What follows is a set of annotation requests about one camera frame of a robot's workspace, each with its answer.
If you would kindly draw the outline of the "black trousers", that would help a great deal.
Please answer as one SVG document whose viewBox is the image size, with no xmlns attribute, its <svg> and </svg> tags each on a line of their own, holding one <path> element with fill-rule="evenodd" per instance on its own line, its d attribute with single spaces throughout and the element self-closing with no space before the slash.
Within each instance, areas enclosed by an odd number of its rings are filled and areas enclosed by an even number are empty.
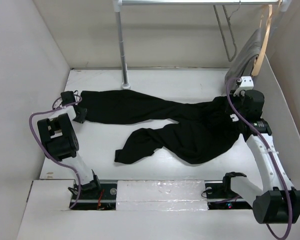
<svg viewBox="0 0 300 240">
<path fill-rule="evenodd" d="M 180 103 L 133 90 L 82 91 L 81 108 L 93 123 L 132 125 L 148 120 L 173 120 L 162 128 L 131 133 L 114 161 L 133 164 L 166 148 L 189 164 L 206 163 L 227 152 L 240 136 L 239 125 L 226 113 L 224 96 L 210 102 Z"/>
</svg>

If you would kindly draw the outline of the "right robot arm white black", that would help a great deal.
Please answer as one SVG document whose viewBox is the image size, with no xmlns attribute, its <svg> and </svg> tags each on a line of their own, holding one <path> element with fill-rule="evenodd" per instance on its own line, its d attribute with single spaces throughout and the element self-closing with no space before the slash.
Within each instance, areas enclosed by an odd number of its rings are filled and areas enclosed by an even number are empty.
<svg viewBox="0 0 300 240">
<path fill-rule="evenodd" d="M 238 194 L 252 208 L 259 224 L 295 224 L 300 216 L 300 190 L 297 190 L 281 165 L 273 143 L 269 123 L 262 118 L 264 95 L 246 90 L 226 95 L 228 110 L 238 117 L 239 130 L 253 154 L 262 187 L 253 184 L 244 173 L 225 175 L 221 191 L 227 197 Z"/>
</svg>

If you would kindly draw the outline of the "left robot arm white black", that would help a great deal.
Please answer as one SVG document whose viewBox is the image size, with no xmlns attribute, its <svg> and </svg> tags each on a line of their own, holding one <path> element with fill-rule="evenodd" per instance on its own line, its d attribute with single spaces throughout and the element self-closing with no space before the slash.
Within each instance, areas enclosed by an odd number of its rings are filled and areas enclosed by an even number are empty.
<svg viewBox="0 0 300 240">
<path fill-rule="evenodd" d="M 69 189 L 74 195 L 97 198 L 102 192 L 100 181 L 78 153 L 79 141 L 72 124 L 72 121 L 82 124 L 87 109 L 78 106 L 80 97 L 73 91 L 62 92 L 59 99 L 60 106 L 53 107 L 55 112 L 37 122 L 40 142 L 57 163 L 76 170 L 80 183 Z"/>
</svg>

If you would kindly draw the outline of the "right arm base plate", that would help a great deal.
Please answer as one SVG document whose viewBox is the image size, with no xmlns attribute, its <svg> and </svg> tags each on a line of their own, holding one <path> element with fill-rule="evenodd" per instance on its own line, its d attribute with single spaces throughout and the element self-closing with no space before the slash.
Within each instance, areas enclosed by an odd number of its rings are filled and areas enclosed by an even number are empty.
<svg viewBox="0 0 300 240">
<path fill-rule="evenodd" d="M 207 200 L 208 210 L 251 210 L 252 207 L 237 193 L 225 190 L 221 180 L 204 182 L 201 196 Z"/>
</svg>

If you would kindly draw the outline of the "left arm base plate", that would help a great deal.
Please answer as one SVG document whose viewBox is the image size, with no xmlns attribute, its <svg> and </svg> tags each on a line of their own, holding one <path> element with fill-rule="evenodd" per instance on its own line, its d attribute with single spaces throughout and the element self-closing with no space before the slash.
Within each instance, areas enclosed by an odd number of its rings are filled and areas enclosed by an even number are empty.
<svg viewBox="0 0 300 240">
<path fill-rule="evenodd" d="M 75 211 L 112 211 L 116 209 L 117 181 L 101 181 L 101 191 L 81 192 L 78 201 L 77 190 L 69 187 L 71 200 L 69 207 Z"/>
</svg>

